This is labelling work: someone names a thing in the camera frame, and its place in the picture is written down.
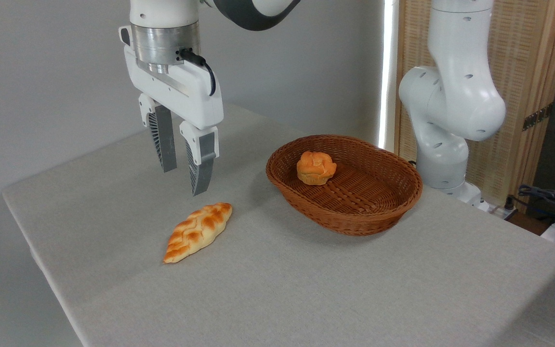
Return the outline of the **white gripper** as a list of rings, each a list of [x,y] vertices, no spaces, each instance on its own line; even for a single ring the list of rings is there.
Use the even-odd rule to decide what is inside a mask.
[[[217,78],[205,67],[183,59],[167,66],[166,73],[154,72],[136,57],[132,27],[119,27],[119,37],[125,44],[132,84],[142,92],[138,98],[142,122],[150,130],[163,171],[177,167],[172,111],[185,120],[179,132],[185,139],[192,195],[200,195],[207,191],[214,160],[220,156],[215,126],[224,119],[224,106]]]

